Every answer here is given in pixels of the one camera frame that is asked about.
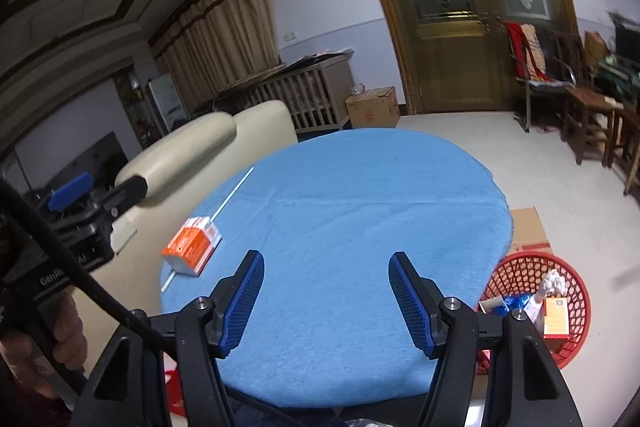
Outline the person's left hand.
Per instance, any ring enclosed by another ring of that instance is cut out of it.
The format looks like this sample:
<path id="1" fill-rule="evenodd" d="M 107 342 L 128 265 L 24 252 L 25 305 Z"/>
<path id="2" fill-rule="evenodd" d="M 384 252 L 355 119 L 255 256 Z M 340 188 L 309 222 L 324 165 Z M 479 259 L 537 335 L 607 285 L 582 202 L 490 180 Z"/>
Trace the person's left hand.
<path id="1" fill-rule="evenodd" d="M 88 341 L 75 300 L 63 293 L 48 309 L 50 323 L 40 333 L 1 334 L 1 356 L 14 378 L 48 399 L 73 407 L 81 394 Z"/>

